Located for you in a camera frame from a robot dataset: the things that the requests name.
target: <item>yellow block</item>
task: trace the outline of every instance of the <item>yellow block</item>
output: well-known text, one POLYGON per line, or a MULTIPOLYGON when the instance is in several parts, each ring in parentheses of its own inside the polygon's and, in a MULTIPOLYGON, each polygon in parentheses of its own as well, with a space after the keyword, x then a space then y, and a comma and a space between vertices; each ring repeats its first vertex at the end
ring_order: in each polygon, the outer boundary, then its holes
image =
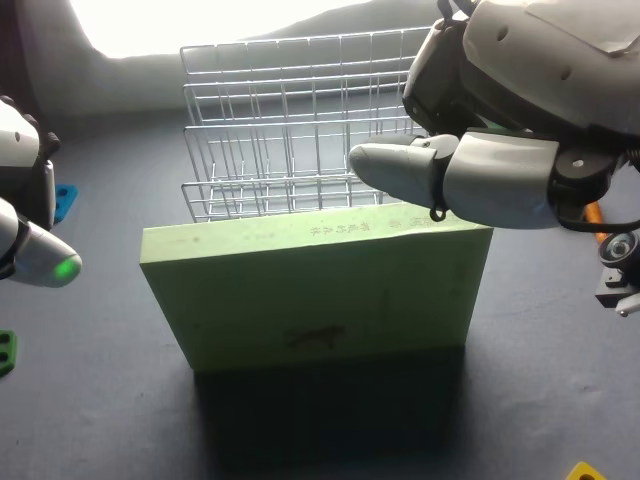
POLYGON ((590 465, 580 462, 567 477, 567 480, 607 480, 590 465))

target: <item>wire grid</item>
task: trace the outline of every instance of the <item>wire grid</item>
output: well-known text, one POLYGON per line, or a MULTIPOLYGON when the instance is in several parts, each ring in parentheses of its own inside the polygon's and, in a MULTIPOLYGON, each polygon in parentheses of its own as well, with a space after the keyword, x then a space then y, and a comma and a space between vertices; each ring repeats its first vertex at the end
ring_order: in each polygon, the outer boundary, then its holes
POLYGON ((393 202, 351 171, 372 135, 426 135, 402 85, 429 27, 183 47, 195 222, 393 202))

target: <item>green plastic piece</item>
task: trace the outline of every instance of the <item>green plastic piece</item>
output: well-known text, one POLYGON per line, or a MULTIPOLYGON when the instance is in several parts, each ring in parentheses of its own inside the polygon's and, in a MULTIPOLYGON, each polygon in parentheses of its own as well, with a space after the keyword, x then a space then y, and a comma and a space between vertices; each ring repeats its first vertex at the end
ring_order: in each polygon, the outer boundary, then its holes
POLYGON ((11 330, 0 330, 0 378, 16 366, 18 339, 11 330))
POLYGON ((491 234, 391 204, 145 229, 140 264, 209 372, 464 345, 491 234))

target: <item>orange stick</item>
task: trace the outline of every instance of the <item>orange stick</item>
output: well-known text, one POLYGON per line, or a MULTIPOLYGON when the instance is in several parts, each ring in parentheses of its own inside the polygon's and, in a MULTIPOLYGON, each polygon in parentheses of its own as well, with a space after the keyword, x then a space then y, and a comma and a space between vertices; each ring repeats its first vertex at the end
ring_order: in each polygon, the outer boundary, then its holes
MULTIPOLYGON (((587 205, 584 209, 584 216, 589 223, 604 223, 604 220, 602 219, 602 210, 600 210, 598 202, 593 202, 587 205)), ((596 241, 598 243, 604 242, 605 238, 607 238, 606 233, 596 233, 596 241)))

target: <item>gray table surface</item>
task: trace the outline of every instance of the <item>gray table surface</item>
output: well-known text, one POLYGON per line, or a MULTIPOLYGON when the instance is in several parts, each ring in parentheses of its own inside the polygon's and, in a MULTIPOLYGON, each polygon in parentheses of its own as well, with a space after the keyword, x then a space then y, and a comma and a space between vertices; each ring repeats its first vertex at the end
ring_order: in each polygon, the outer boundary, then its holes
MULTIPOLYGON (((60 131, 60 290, 0 284, 20 340, 0 380, 0 478, 564 478, 640 471, 639 317, 593 298, 590 235, 496 231, 466 353, 194 379, 138 267, 143 227, 188 222, 182 114, 60 131)), ((604 202, 629 218, 627 170, 604 202)), ((211 299, 212 312, 215 298, 211 299)))

